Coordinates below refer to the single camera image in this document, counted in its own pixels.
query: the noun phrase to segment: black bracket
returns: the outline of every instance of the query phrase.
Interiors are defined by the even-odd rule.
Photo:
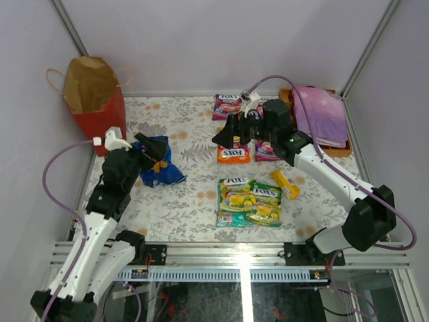
[[[326,266],[335,252],[329,254],[319,253],[317,256],[311,256],[308,251],[308,245],[284,243],[284,258],[286,266]],[[345,266],[343,251],[335,258],[334,266]]]
[[[167,260],[167,245],[145,244],[143,256],[135,258],[129,265],[146,265],[147,259],[150,258],[150,266],[165,266]]]

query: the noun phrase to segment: green candy bag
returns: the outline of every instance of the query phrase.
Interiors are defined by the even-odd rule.
[[[278,186],[255,182],[253,196],[256,200],[255,210],[247,214],[246,220],[263,226],[281,226],[282,189]]]
[[[255,210],[256,199],[252,193],[255,179],[220,179],[218,183],[219,211],[246,213]]]
[[[246,213],[225,213],[219,211],[216,227],[250,227],[253,223],[246,220]]]

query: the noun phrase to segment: yellow candy bar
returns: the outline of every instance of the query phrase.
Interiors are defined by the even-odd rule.
[[[288,179],[286,179],[286,175],[282,168],[277,169],[276,171],[271,173],[271,177],[274,179],[275,183],[278,184],[280,188],[282,188],[285,196],[290,200],[296,198],[300,195],[300,189],[294,185],[290,184]]]

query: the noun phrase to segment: candy bag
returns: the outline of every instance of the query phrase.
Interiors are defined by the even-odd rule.
[[[221,131],[223,127],[218,127],[217,131]],[[240,145],[240,137],[234,137],[232,149],[226,149],[223,146],[217,147],[217,163],[223,164],[241,164],[250,162],[249,148]]]
[[[261,97],[261,100],[259,101],[259,103],[257,104],[257,108],[256,110],[259,112],[259,116],[263,117],[263,104],[268,101],[269,99],[265,99],[263,97]]]
[[[281,158],[274,154],[271,143],[255,141],[255,161],[280,161]]]
[[[227,119],[229,113],[240,112],[241,98],[238,95],[220,95],[214,96],[214,110],[212,120]]]
[[[219,211],[242,213],[255,210],[253,178],[220,179],[218,183]]]
[[[263,226],[281,226],[281,188],[255,182],[253,185],[253,195],[256,199],[256,209],[254,212],[247,214],[246,220]]]
[[[168,143],[168,136],[152,136],[149,137],[149,139],[156,141],[167,141]],[[140,151],[145,149],[144,145],[140,141],[134,142],[133,145]],[[167,153],[164,159],[155,164],[151,170],[140,172],[140,177],[143,181],[143,184],[150,186],[151,188],[158,184],[169,185],[186,180],[186,176],[184,176],[182,172],[174,164],[172,164],[172,151],[170,146],[167,146]]]
[[[219,211],[216,227],[250,227],[253,223],[246,220],[246,213],[225,213]]]

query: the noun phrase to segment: yellow candy bag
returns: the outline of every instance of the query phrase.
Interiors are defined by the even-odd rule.
[[[282,190],[278,186],[270,186],[255,182],[253,196],[256,207],[253,213],[247,214],[246,220],[258,225],[279,227],[282,225]]]

